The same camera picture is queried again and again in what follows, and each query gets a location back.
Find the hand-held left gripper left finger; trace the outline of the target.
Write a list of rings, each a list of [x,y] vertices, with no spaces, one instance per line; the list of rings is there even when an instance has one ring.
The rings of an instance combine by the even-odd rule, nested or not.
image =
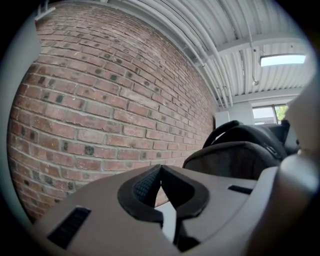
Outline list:
[[[161,167],[88,183],[38,219],[37,240],[53,256],[178,256],[155,209]]]

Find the dark grey backpack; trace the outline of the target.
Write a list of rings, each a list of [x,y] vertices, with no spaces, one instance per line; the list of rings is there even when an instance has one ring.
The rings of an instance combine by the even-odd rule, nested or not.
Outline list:
[[[285,141],[290,124],[246,125],[232,120],[214,129],[202,149],[190,155],[183,168],[227,178],[258,180],[262,171],[287,157]]]

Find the rectangular ceiling light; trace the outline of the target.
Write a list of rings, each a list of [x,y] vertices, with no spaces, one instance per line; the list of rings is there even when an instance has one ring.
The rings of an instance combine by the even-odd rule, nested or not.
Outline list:
[[[260,66],[269,67],[277,65],[303,64],[306,60],[304,54],[273,54],[260,57]]]

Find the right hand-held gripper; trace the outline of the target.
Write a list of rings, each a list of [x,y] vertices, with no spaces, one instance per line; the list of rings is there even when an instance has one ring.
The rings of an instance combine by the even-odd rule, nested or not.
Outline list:
[[[284,149],[286,153],[297,154],[301,147],[294,129],[291,127],[287,119],[283,119],[281,121],[281,125],[285,128],[286,131],[286,137],[284,142]]]

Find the black framed window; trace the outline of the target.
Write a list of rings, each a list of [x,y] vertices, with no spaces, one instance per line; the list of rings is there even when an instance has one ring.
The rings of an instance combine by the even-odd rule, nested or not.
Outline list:
[[[255,125],[280,125],[288,110],[287,105],[271,105],[252,109]]]

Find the bundle of white ceiling pipes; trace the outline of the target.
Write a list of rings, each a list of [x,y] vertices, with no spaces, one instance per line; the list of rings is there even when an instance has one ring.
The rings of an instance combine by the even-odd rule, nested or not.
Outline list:
[[[185,42],[197,62],[215,87],[223,107],[233,106],[230,79],[222,57],[198,13],[181,0],[139,0],[143,7],[155,14]]]

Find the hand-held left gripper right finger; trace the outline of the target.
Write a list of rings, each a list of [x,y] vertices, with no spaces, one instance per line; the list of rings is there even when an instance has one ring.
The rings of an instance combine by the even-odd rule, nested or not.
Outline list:
[[[161,187],[169,201],[159,207],[162,233],[184,250],[204,244],[240,210],[256,183],[163,165]]]

